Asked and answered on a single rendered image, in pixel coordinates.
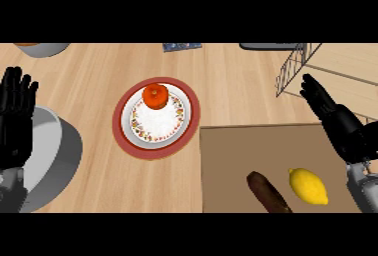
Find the blue patterned box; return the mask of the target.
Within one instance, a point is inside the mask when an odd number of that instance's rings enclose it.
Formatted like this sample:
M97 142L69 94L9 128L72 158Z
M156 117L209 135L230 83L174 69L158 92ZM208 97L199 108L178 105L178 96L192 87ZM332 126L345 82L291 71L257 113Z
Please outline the blue patterned box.
M196 49L196 48L200 48L200 47L202 47L200 43L164 43L162 44L162 51L164 52L174 52L174 51Z

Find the grey bowl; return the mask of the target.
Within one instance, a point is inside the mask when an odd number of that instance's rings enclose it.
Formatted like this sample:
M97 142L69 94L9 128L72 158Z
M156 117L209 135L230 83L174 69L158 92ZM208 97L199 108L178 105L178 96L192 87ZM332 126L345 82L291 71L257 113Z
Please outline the grey bowl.
M59 54L68 46L68 43L16 43L16 47L20 49L20 51L34 58L51 57L53 55Z

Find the red round placemat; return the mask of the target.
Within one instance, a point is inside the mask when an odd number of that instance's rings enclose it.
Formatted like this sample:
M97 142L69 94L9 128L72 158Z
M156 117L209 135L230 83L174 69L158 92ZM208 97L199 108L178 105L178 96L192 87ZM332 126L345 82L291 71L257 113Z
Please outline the red round placemat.
M189 98L192 111L190 111L189 126L187 126L186 131L184 131L183 135L180 136L178 140L172 144L169 144L168 146L165 146L162 148L144 149L131 144L131 142L125 138L125 135L121 131L121 111L124 108L124 104L131 97L131 94L140 88L144 89L144 87L152 83L156 83L159 85L164 85L164 83L168 83L168 84L172 84L175 87L178 87L183 90L183 92ZM169 78L169 77L155 77L155 78L149 78L149 79L143 80L125 92L124 96L121 97L121 99L118 101L113 115L112 115L112 134L113 134L113 138L115 138L115 141L116 141L119 147L131 156L134 156L136 158L140 158L140 159L153 160L153 159L159 159L159 158L169 156L187 144L189 140L195 134L196 128L198 128L199 116L200 116L200 110L199 110L199 101L196 98L196 94L184 82L181 82L180 80Z

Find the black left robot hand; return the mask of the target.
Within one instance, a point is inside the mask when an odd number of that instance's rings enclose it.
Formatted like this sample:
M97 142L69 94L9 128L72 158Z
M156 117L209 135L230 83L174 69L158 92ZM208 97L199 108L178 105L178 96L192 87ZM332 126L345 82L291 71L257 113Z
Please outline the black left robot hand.
M32 152L32 115L38 82L19 67L0 81L0 170L22 167Z

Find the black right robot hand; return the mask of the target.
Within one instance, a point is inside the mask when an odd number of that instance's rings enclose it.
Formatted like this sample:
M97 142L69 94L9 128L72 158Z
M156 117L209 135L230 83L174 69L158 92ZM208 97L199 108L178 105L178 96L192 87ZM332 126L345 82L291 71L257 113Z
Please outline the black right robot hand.
M347 164L378 160L378 121L361 124L310 74L302 75L301 96L317 116L336 154Z

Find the grey round pot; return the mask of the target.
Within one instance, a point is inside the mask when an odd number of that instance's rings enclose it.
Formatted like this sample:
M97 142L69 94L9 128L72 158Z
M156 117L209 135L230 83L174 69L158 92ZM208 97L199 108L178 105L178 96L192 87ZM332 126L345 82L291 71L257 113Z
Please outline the grey round pot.
M66 188L81 161L82 140L75 127L51 109L35 106L32 117L32 152L23 166L28 190L20 213L44 207Z

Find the dark grey appliance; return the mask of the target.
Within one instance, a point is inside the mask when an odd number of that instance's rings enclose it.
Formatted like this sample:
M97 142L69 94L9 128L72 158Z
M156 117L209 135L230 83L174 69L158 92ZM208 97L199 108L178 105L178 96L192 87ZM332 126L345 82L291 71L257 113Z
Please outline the dark grey appliance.
M239 43L243 50L255 51L289 51L301 45L301 43Z

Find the orange persimmon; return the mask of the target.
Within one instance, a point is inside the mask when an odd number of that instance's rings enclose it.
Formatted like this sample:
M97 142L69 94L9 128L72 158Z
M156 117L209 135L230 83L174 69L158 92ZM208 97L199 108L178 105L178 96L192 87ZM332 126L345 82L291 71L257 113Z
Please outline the orange persimmon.
M156 83L149 84L141 92L141 99L146 106L153 109L159 110L165 107L168 101L168 89L164 85Z

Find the white patterned plate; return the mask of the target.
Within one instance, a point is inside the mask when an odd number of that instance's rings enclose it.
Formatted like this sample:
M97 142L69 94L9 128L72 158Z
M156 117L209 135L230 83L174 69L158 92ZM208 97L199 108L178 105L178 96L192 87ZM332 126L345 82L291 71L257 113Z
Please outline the white patterned plate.
M190 102L183 90L164 83L168 101L162 109L150 109L141 98L143 88L133 94L121 111L121 131L133 145L158 149L172 144L190 121Z

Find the brown tray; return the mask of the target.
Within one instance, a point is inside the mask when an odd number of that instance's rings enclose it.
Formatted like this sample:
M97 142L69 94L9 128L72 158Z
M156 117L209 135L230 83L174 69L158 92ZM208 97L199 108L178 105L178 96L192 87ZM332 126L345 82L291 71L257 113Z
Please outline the brown tray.
M199 132L202 205L206 213L265 211L246 184L260 172L296 213L356 213L345 183L345 164L317 124L209 127ZM291 168L322 179L329 203L310 205L289 186Z

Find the yellow lemon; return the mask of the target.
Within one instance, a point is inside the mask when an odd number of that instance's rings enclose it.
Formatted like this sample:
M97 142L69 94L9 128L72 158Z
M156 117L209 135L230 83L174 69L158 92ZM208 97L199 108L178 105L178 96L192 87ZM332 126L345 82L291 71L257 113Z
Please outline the yellow lemon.
M325 184L319 176L304 168L289 170L289 185L298 198L308 204L326 205L329 202Z

